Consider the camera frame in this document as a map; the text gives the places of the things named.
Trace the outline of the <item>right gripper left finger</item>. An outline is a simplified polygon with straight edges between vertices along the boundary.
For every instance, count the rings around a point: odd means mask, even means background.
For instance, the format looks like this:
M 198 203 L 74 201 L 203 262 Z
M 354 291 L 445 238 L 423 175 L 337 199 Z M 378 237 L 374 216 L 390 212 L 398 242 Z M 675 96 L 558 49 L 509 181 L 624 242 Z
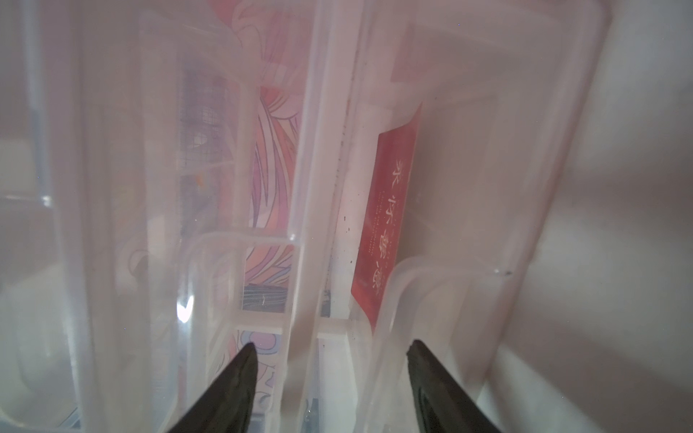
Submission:
M 248 343 L 169 433 L 245 433 L 252 418 L 258 374 L 256 345 Z

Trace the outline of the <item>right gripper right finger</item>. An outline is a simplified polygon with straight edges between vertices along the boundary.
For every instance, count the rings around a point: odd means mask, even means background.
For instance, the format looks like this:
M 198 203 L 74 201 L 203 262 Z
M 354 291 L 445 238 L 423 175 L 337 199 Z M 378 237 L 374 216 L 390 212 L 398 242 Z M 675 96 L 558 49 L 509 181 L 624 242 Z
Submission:
M 420 432 L 501 432 L 421 340 L 411 343 L 407 362 Z

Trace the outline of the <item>white plastic drawer organizer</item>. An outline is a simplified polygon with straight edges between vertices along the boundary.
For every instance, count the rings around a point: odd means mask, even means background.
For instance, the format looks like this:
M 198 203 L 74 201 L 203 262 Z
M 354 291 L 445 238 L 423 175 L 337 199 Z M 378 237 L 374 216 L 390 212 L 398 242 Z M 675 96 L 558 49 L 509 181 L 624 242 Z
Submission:
M 319 1 L 313 19 L 287 238 L 296 249 L 272 432 L 301 432 L 314 391 L 324 432 L 350 432 L 356 379 L 346 319 L 321 314 L 343 193 L 346 134 L 372 2 Z

